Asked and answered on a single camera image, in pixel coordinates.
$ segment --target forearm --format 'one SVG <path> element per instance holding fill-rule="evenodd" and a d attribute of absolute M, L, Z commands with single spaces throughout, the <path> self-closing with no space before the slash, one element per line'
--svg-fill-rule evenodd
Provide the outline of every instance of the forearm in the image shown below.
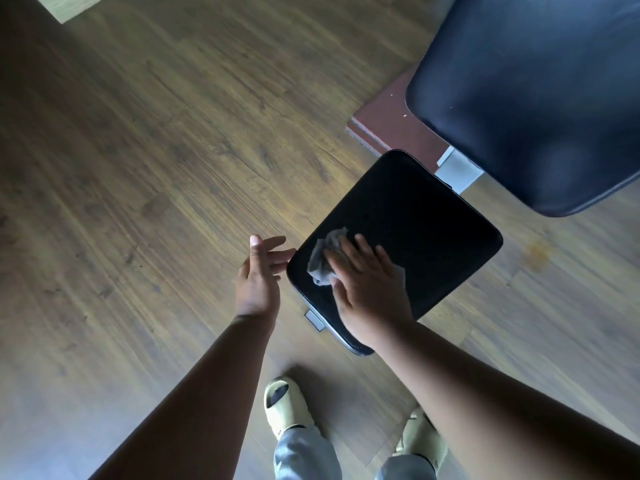
<path fill-rule="evenodd" d="M 608 479 L 640 467 L 636 445 L 418 323 L 380 333 L 374 348 L 475 479 Z"/>
<path fill-rule="evenodd" d="M 93 478 L 233 478 L 270 335 L 236 317 Z"/>

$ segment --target left hand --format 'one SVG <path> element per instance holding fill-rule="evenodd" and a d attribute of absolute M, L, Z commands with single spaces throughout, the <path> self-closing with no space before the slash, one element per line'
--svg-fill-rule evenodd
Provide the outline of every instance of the left hand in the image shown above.
<path fill-rule="evenodd" d="M 250 239 L 249 257 L 244 260 L 236 279 L 236 316 L 265 320 L 271 329 L 280 309 L 280 277 L 296 250 L 273 251 L 287 240 L 283 235 L 264 241 L 259 235 Z"/>

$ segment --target person's hand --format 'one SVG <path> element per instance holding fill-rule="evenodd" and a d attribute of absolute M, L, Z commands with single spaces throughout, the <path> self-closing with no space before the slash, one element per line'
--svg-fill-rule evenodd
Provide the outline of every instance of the person's hand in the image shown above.
<path fill-rule="evenodd" d="M 273 329 L 280 309 L 280 277 L 295 249 L 273 251 L 287 240 L 283 235 L 264 241 L 259 235 L 250 239 L 249 257 L 244 260 L 236 279 L 236 316 L 256 317 Z"/>
<path fill-rule="evenodd" d="M 356 234 L 359 250 L 345 237 L 340 254 L 325 250 L 324 256 L 335 271 L 333 297 L 340 318 L 351 334 L 364 345 L 375 348 L 376 340 L 403 322 L 412 322 L 409 298 L 402 281 L 382 246 L 374 252 L 362 234 Z"/>

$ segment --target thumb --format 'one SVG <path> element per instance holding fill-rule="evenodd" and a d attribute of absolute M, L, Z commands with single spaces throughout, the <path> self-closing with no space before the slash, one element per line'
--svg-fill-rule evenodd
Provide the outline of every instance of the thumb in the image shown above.
<path fill-rule="evenodd" d="M 251 246 L 249 251 L 249 274 L 270 274 L 267 251 L 264 249 L 262 238 L 257 234 L 252 235 L 249 238 L 249 245 Z"/>
<path fill-rule="evenodd" d="M 338 278 L 332 278 L 331 288 L 333 290 L 333 298 L 335 299 L 335 304 L 338 305 L 339 312 L 344 308 L 351 306 L 349 298 L 347 297 L 347 289 Z"/>

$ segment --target chair backrest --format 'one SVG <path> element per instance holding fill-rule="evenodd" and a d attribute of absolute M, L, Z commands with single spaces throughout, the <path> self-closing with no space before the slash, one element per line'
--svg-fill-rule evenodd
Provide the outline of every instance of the chair backrest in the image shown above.
<path fill-rule="evenodd" d="M 640 0 L 456 0 L 416 117 L 546 216 L 640 175 Z"/>

